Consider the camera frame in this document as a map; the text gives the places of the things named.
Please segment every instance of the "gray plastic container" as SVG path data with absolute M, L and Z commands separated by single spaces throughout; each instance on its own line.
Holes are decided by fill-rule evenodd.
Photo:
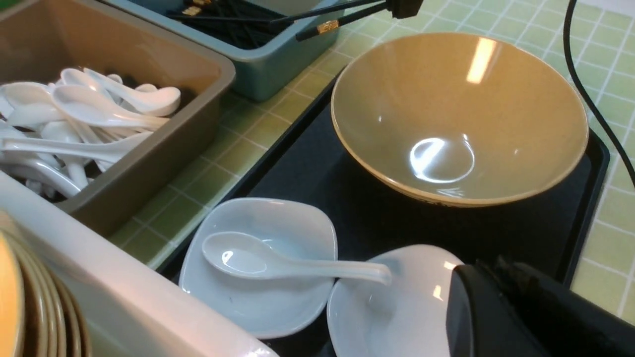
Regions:
M 108 236 L 211 144 L 234 66 L 214 51 L 94 0 L 24 0 L 0 13 L 0 83 L 48 83 L 66 67 L 175 86 L 182 94 L 165 125 L 79 194 L 57 203 Z
M 319 57 L 337 38 L 337 31 L 298 42 L 295 35 L 311 26 L 341 17 L 338 11 L 295 22 L 271 42 L 255 50 L 243 50 L 163 16 L 182 0 L 101 0 L 153 24 L 211 48 L 229 57 L 236 66 L 233 89 L 256 102 L 271 98 Z M 342 0 L 249 0 L 283 15 L 294 15 L 314 8 L 335 5 Z

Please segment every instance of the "stack of plates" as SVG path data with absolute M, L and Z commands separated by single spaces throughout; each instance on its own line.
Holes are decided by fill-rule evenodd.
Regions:
M 68 288 L 17 238 L 0 232 L 0 356 L 91 356 Z

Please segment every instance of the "black serving tray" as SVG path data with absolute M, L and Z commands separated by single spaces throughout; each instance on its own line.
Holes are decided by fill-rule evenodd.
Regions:
M 507 255 L 570 286 L 610 158 L 595 133 L 576 169 L 543 194 L 485 208 L 430 205 L 393 191 L 348 154 L 331 122 L 333 84 L 223 201 L 266 197 L 316 206 L 333 221 L 342 260 L 425 243 L 466 264 Z M 158 269 L 175 283 L 192 237 Z M 281 357 L 335 356 L 324 314 L 296 335 L 265 342 Z

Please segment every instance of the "pile of spoons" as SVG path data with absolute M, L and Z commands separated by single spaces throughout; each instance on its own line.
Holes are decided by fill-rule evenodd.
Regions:
M 0 86 L 0 169 L 53 198 L 69 198 L 165 124 L 181 93 L 130 88 L 117 74 L 66 68 L 56 83 Z

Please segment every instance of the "tile surface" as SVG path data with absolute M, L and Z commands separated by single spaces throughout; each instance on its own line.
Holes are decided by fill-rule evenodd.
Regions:
M 615 6 L 624 1 L 584 2 Z M 568 77 L 561 39 L 567 2 L 425 0 L 415 18 L 395 20 L 385 11 L 342 27 L 331 49 L 267 102 L 226 95 L 214 144 L 110 240 L 150 267 L 160 265 L 339 70 L 384 41 L 418 32 L 472 32 L 524 48 Z M 635 159 L 635 6 L 622 9 L 613 13 L 578 3 L 571 51 L 587 92 Z M 614 153 L 597 120 L 590 116 L 589 124 Z M 624 165 L 613 159 L 573 284 L 574 291 L 631 323 L 635 323 L 633 212 L 633 187 Z

